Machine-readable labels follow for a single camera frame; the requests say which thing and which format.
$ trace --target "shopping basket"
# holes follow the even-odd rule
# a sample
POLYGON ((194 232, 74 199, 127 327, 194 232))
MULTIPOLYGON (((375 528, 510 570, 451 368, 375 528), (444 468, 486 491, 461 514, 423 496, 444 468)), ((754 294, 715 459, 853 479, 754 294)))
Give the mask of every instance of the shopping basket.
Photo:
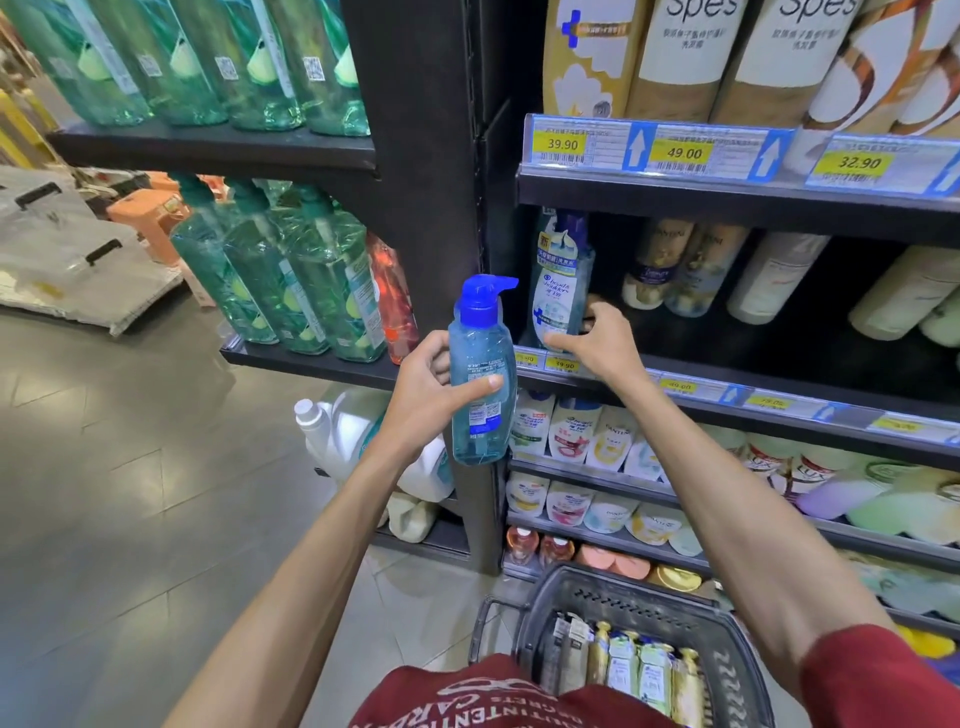
POLYGON ((615 629, 633 629, 677 648, 697 650, 706 686, 708 724, 714 728, 774 726, 770 696, 754 652, 733 617, 713 602, 579 564, 554 564, 526 604, 487 596, 473 627, 471 664, 479 657, 493 604, 520 612, 512 655, 535 682, 547 667, 544 648, 553 639, 557 613, 573 612, 590 622, 602 619, 615 629))

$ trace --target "green plastic bottle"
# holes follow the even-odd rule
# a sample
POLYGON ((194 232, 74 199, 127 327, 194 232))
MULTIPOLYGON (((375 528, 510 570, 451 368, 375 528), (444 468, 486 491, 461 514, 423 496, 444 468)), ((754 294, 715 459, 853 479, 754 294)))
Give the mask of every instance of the green plastic bottle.
POLYGON ((227 121, 168 0, 87 2, 157 116, 184 127, 227 121))
POLYGON ((325 352, 326 333, 281 252, 283 232, 267 196, 250 180, 227 178, 227 184, 242 213, 225 239, 227 259, 284 347, 297 353, 325 352))
POLYGON ((284 239, 284 254, 306 289, 333 352, 347 361, 374 361, 387 348, 376 307, 367 229, 330 196, 296 184, 300 217, 284 239))
POLYGON ((210 188, 193 174, 171 173, 171 177, 180 183, 180 195, 193 214, 174 226, 170 242, 234 331, 254 344, 275 344, 279 339, 274 330, 224 255, 227 230, 210 188))
POLYGON ((270 9, 310 131, 369 136, 339 0, 253 0, 270 9))
POLYGON ((237 129, 276 132, 303 114, 276 30, 254 0, 170 0, 237 129))
POLYGON ((0 9, 83 119, 128 127, 150 117, 140 89, 85 0, 0 0, 0 9))

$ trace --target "qr code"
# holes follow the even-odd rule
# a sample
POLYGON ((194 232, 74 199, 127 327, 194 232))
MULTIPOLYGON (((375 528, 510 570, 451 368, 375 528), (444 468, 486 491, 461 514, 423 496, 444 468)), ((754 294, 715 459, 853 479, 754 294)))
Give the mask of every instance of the qr code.
POLYGON ((306 71, 306 77, 310 81, 326 81, 324 67, 316 56, 303 57, 303 70, 306 71))
POLYGON ((160 70, 159 63, 156 62, 156 59, 153 56, 145 53, 141 56, 137 56, 136 59, 140 61, 140 67, 143 69, 143 72, 150 76, 150 78, 158 79, 163 75, 163 71, 160 70))
POLYGON ((233 60, 228 56, 216 56, 214 60, 217 61, 217 68, 220 69, 220 75, 224 77, 224 81, 239 81, 240 77, 237 76, 236 66, 233 65, 233 60))

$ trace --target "basket handle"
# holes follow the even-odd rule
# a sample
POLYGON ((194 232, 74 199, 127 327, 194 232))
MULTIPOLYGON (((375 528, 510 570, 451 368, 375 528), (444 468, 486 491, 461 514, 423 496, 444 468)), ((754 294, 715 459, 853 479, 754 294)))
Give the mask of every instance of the basket handle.
POLYGON ((470 640, 470 653, 467 656, 467 664, 475 665, 480 659, 480 643, 483 641, 484 628, 487 626, 487 614, 493 604, 499 604, 510 609, 516 609, 523 614, 527 607, 524 604, 517 604, 515 601, 501 599, 499 596, 487 595, 484 597, 483 604, 477 612, 477 621, 473 624, 473 637, 470 640))

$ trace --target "supermarket aisle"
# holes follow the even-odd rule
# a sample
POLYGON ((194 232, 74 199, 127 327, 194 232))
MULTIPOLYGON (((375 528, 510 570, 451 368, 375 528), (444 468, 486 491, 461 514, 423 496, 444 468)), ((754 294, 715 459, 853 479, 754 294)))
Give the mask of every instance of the supermarket aisle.
MULTIPOLYGON (((182 300, 111 341, 0 312, 0 725, 158 725, 332 497, 291 417, 325 383, 230 367, 218 318, 182 300)), ((494 588, 526 585, 371 549, 304 725, 465 664, 494 588)))

